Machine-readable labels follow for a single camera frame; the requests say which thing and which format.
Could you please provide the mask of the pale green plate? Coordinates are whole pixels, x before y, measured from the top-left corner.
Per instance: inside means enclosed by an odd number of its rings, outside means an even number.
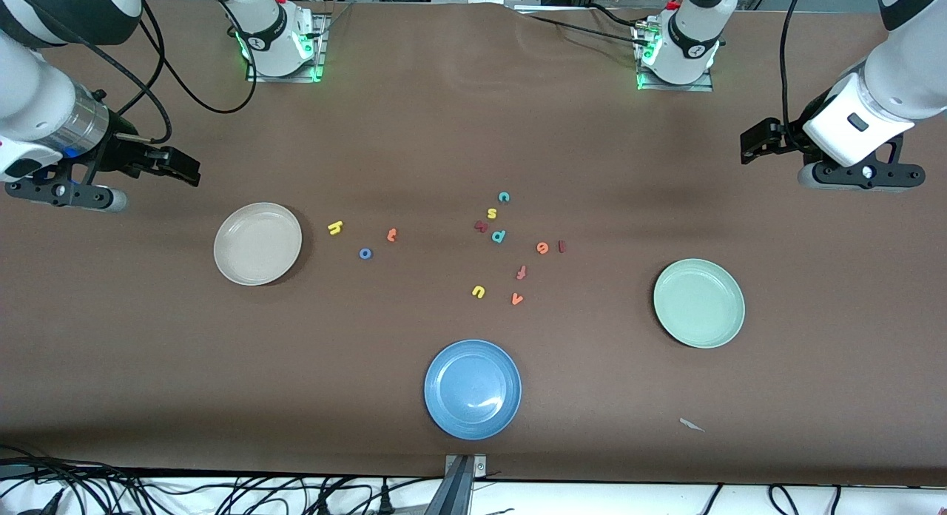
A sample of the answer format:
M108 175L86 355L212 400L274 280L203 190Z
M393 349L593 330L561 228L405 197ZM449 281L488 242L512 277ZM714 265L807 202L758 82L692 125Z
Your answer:
M743 290L721 266L699 258L677 260L653 288L656 318L674 340L691 349L717 349L743 329Z

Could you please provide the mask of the beige brown plate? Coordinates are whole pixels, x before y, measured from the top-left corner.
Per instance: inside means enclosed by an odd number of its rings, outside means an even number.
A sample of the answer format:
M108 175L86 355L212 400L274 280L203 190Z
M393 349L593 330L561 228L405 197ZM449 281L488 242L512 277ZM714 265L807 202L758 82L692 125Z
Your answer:
M263 286L284 276L299 258L303 231L297 216L270 202L243 206L220 225L213 258L220 273L241 286Z

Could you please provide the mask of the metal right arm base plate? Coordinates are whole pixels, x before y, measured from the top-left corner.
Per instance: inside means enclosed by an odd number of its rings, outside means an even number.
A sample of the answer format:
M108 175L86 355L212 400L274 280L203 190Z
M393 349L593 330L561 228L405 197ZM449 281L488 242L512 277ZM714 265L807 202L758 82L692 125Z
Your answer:
M331 16L301 9L268 52L246 52L246 82L315 84L322 80Z

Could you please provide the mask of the silver metal bracket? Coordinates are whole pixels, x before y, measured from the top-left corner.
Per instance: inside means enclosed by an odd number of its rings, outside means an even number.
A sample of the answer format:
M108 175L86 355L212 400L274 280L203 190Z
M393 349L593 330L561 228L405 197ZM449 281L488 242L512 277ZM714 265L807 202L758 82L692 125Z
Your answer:
M473 477L474 478L483 478L487 475L487 458L486 454L448 454L445 458L445 467L444 474L450 471L454 461L463 457L470 457L473 461Z

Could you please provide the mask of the brown paper table cover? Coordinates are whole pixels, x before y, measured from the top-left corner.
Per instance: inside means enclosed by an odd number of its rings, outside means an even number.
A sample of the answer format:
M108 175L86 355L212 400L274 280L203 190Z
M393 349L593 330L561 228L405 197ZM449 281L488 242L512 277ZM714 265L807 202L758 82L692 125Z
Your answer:
M317 84L218 115L162 75L199 187L98 175L121 214L0 190L0 443L194 470L435 475L479 452L503 479L947 484L947 118L904 138L919 188L814 190L798 154L738 160L781 107L778 13L734 16L696 93L637 90L619 41L496 4L334 10ZM241 286L213 243L258 202L303 245ZM717 349L654 314L687 258L743 290ZM488 440L424 403L433 358L469 339L523 383Z

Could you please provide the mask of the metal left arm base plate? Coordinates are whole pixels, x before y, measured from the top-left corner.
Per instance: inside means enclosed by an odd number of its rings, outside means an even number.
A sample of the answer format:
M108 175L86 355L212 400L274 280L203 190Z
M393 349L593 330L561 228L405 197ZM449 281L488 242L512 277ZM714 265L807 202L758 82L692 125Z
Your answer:
M654 56L657 45L661 40L659 33L658 16L646 16L644 19L637 20L635 26L630 28L633 40L645 41L645 45L638 45L635 48L636 63L636 83L639 90L662 90L662 91L684 91L684 92L712 92L712 76L710 65L714 63L713 57L710 57L708 64L704 66L703 73L698 80L689 84L673 84L660 78L654 70L646 66L646 60Z

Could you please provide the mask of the blue plate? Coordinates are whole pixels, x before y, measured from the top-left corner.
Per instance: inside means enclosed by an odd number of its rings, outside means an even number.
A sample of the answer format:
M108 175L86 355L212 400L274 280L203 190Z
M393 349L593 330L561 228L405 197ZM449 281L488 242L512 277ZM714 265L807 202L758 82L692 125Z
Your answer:
M424 377L428 414L444 433L488 440L516 417L523 383L512 357L487 340L460 340L441 349Z

